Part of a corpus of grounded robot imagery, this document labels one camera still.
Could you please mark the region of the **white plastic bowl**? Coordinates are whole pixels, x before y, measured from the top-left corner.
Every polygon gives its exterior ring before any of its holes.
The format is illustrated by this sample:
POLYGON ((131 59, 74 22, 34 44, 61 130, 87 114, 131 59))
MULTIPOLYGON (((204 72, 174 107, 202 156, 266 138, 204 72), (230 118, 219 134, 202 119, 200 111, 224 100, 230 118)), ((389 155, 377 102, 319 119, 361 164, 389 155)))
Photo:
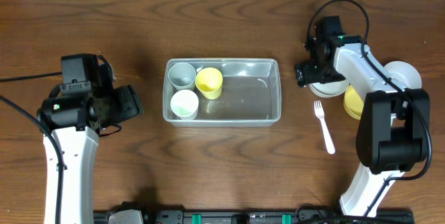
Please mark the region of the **white plastic bowl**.
POLYGON ((332 83, 311 83, 309 84, 309 88, 315 95, 329 98, 341 95, 349 85, 350 83, 347 80, 343 80, 332 83))

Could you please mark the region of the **grey plastic cup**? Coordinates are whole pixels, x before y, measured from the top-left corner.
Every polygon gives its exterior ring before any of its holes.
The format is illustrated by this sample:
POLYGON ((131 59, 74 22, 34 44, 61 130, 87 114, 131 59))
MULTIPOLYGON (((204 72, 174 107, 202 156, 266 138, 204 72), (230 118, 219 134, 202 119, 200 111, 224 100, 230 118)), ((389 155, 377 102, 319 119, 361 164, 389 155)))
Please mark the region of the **grey plastic cup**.
POLYGON ((168 80, 177 90, 194 90, 197 72, 189 63, 176 63, 168 71, 168 80))

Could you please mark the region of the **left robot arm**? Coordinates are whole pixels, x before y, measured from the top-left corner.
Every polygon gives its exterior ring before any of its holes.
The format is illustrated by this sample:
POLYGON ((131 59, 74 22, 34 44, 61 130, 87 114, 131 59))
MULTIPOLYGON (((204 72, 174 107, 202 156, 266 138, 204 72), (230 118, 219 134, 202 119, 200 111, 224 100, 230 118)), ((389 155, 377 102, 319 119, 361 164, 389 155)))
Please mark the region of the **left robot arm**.
POLYGON ((47 158, 45 223, 93 223, 93 170, 103 129, 143 114, 130 85, 101 55, 61 58, 63 81, 38 109, 47 158))

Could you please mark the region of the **yellow plastic cup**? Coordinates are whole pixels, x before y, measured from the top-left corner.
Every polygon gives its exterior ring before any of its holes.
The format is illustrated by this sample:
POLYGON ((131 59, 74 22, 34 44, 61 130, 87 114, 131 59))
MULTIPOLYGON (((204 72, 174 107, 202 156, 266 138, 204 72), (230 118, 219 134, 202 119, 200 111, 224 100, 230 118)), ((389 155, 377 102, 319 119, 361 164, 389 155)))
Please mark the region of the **yellow plastic cup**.
POLYGON ((207 99, 217 99, 222 93, 223 75, 214 67, 204 68, 197 73, 195 86, 207 99))

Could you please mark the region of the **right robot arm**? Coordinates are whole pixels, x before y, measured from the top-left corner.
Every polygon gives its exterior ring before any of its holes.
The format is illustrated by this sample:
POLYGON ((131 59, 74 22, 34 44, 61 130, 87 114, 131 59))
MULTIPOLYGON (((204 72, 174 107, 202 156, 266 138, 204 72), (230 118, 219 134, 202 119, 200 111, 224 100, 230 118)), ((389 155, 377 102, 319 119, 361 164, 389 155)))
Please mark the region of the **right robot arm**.
POLYGON ((408 180, 405 173, 416 163, 430 162, 430 98, 424 89, 391 77, 362 37, 343 32, 339 17, 310 24, 315 28, 307 39, 311 58, 296 65, 297 83, 347 81, 361 97, 364 108, 356 135, 360 164, 339 204, 344 215, 374 217, 394 182, 408 180))

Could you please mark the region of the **yellow plastic bowl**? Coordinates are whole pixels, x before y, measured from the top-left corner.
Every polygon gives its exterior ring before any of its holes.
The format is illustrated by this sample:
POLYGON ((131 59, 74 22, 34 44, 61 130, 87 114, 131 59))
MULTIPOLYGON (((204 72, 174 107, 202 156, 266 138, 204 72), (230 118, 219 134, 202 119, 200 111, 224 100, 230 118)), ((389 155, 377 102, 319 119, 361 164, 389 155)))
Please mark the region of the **yellow plastic bowl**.
POLYGON ((343 107, 350 117, 356 120, 361 119, 364 103, 351 85, 349 85, 344 93, 343 107))

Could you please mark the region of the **grey plastic bowl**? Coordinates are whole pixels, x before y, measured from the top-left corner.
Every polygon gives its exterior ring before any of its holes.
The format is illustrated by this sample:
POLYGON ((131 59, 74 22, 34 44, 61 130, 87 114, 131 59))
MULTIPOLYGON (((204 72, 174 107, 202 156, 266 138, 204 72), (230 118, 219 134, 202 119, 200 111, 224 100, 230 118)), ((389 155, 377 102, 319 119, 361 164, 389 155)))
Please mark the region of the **grey plastic bowl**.
POLYGON ((408 88, 419 89, 422 87, 421 75, 409 63, 392 61, 384 66, 384 69, 396 80, 404 83, 408 88))

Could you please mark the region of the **white plastic cup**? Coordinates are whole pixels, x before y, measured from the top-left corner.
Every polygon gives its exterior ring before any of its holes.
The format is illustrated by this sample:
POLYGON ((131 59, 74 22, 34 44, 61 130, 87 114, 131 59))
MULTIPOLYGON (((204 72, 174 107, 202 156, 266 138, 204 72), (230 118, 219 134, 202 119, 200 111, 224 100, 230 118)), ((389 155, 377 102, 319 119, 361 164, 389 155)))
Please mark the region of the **white plastic cup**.
POLYGON ((192 90, 180 90, 172 96, 170 108, 181 120, 194 120, 199 102, 198 96, 192 90))

